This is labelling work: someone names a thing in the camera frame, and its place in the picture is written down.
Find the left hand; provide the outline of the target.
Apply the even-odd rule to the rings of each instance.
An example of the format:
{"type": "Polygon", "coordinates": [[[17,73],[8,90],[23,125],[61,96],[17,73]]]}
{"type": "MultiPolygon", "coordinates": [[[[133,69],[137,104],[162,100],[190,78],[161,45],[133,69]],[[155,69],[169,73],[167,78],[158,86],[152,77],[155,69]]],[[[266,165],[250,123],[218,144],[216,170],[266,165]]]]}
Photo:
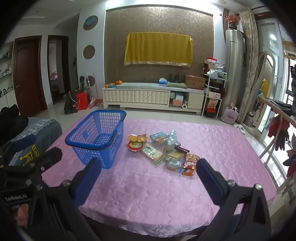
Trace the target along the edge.
{"type": "Polygon", "coordinates": [[[29,206],[28,204],[21,204],[14,206],[14,218],[18,226],[26,227],[28,224],[29,206]]]}

